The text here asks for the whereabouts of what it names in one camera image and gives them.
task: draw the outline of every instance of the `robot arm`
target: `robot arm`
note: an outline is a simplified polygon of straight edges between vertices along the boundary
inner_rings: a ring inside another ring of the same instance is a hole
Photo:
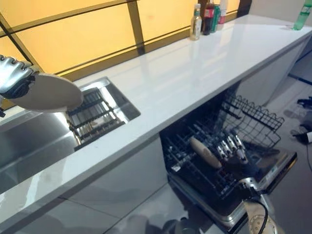
[[[4,98],[14,99],[26,95],[35,82],[36,72],[38,68],[30,62],[0,55],[0,107]],[[4,116],[0,108],[0,117]]]
[[[240,196],[247,211],[249,232],[251,234],[284,234],[283,230],[274,222],[274,207],[266,191],[262,191],[253,175],[253,166],[247,158],[246,148],[238,135],[227,137],[218,146],[218,152],[227,165],[227,170],[237,177]],[[239,164],[244,165],[245,172]]]

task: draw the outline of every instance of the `open dishwasher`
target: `open dishwasher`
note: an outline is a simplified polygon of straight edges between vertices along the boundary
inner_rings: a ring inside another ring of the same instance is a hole
[[[297,159],[295,152],[274,148],[281,139],[276,131],[284,119],[234,92],[231,87],[160,133],[170,183],[230,234],[247,221],[235,170],[255,178],[261,190],[270,193]],[[248,165],[237,164],[235,170],[229,170],[217,150],[228,136],[242,140]],[[193,137],[218,158],[220,168],[212,167],[193,150]]]

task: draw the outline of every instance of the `green bottle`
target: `green bottle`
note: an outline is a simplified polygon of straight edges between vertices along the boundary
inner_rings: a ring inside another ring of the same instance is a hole
[[[218,25],[220,17],[221,17],[220,5],[214,5],[214,18],[213,18],[213,24],[211,27],[211,33],[216,32],[216,27]]]
[[[301,30],[303,28],[303,25],[305,24],[307,18],[309,17],[311,8],[312,8],[312,0],[306,0],[298,16],[297,21],[293,26],[294,30]]]

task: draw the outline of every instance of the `wire basket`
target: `wire basket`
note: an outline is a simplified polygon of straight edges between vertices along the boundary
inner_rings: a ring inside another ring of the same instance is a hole
[[[201,141],[216,156],[217,145],[230,134],[239,135],[248,154],[259,149],[265,152],[280,140],[276,131],[283,122],[268,110],[224,92],[160,133],[167,171],[211,200],[231,200],[229,194],[237,192],[237,177],[224,167],[216,170],[205,163],[191,148],[190,138]],[[254,164],[260,159],[249,158]]]
[[[81,106],[67,111],[65,115],[78,143],[75,150],[125,124],[118,118],[98,88],[84,91],[83,96]]]

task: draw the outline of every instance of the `cable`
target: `cable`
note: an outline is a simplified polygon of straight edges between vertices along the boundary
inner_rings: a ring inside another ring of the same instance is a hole
[[[263,221],[262,226],[261,226],[261,228],[260,228],[260,230],[258,232],[258,234],[262,234],[263,230],[265,228],[265,225],[267,224],[267,221],[268,221],[268,216],[269,216],[268,209],[260,201],[257,201],[257,200],[254,200],[254,199],[249,199],[249,201],[257,203],[257,204],[261,205],[264,208],[264,211],[265,211],[264,221]]]
[[[308,161],[310,171],[312,172],[312,166],[311,166],[310,158],[309,158],[309,146],[308,145],[307,145],[307,161]]]

